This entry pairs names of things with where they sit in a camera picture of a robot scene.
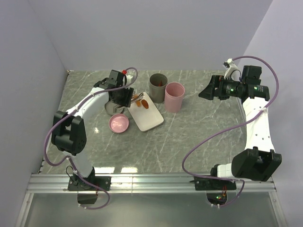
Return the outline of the metal tongs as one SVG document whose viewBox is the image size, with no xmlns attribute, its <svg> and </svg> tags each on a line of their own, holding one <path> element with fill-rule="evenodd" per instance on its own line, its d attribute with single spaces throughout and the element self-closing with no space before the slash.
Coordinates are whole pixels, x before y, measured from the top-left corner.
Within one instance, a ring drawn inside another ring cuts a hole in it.
<svg viewBox="0 0 303 227">
<path fill-rule="evenodd" d="M 135 95 L 132 96 L 130 104 L 133 104 L 136 101 L 141 101 L 142 99 L 143 99 L 143 92 L 135 94 Z M 118 111 L 122 110 L 123 108 L 125 108 L 125 106 L 115 104 L 113 110 L 114 110 L 115 113 L 117 113 Z"/>
</svg>

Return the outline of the pink round lid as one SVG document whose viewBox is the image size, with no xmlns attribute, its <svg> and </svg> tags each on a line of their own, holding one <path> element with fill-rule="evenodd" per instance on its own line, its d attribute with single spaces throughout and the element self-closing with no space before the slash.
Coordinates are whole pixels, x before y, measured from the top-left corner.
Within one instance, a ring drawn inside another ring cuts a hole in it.
<svg viewBox="0 0 303 227">
<path fill-rule="evenodd" d="M 129 120 L 124 114 L 115 114 L 109 120 L 109 128 L 114 133 L 123 133 L 128 127 Z"/>
</svg>

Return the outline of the grey round lid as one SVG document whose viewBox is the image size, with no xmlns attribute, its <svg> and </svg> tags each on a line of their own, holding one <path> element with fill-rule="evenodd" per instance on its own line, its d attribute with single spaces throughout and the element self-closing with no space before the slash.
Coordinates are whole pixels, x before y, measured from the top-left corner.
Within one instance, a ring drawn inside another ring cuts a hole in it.
<svg viewBox="0 0 303 227">
<path fill-rule="evenodd" d="M 124 107 L 109 101 L 105 104 L 105 111 L 109 115 L 122 114 Z"/>
</svg>

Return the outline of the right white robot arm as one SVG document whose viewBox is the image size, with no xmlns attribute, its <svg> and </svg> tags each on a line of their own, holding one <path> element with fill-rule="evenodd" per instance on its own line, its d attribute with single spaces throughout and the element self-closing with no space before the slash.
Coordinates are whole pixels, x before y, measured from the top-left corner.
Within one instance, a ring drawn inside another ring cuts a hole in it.
<svg viewBox="0 0 303 227">
<path fill-rule="evenodd" d="M 214 189 L 225 185 L 226 179 L 246 178 L 253 181 L 267 181 L 282 163 L 282 156 L 275 152 L 271 141 L 268 110 L 269 89 L 261 85 L 262 68 L 244 66 L 240 81 L 213 75 L 199 97 L 226 100 L 231 96 L 239 98 L 245 113 L 246 145 L 231 163 L 215 165 L 211 169 L 209 184 Z"/>
</svg>

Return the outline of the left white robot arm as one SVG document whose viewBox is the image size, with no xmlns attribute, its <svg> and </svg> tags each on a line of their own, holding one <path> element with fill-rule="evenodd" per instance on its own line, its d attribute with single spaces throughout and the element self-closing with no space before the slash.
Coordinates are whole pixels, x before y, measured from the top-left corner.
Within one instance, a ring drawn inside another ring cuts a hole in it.
<svg viewBox="0 0 303 227">
<path fill-rule="evenodd" d="M 71 183 L 84 190 L 97 186 L 95 169 L 84 153 L 87 142 L 85 121 L 108 102 L 117 107 L 130 107 L 134 92 L 131 85 L 135 79 L 127 79 L 127 72 L 128 69 L 111 70 L 109 76 L 98 81 L 74 107 L 65 112 L 57 111 L 53 117 L 48 137 L 69 160 L 73 168 Z"/>
</svg>

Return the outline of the fried chicken piece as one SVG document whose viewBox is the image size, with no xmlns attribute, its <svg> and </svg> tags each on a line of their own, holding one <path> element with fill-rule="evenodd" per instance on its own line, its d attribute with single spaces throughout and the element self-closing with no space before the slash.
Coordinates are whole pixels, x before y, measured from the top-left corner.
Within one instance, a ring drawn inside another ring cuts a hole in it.
<svg viewBox="0 0 303 227">
<path fill-rule="evenodd" d="M 145 109 L 149 108 L 149 104 L 145 99 L 143 99 L 142 94 L 135 95 L 134 99 L 135 99 L 135 103 L 136 103 L 137 107 L 143 106 Z"/>
</svg>

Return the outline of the pink cylindrical container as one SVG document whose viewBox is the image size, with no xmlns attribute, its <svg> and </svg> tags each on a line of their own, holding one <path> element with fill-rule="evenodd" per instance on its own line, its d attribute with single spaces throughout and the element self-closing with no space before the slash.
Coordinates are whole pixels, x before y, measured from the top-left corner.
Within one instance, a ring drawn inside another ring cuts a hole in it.
<svg viewBox="0 0 303 227">
<path fill-rule="evenodd" d="M 185 88 L 178 82 L 171 82 L 165 88 L 164 106 L 167 112 L 177 113 L 182 107 Z"/>
</svg>

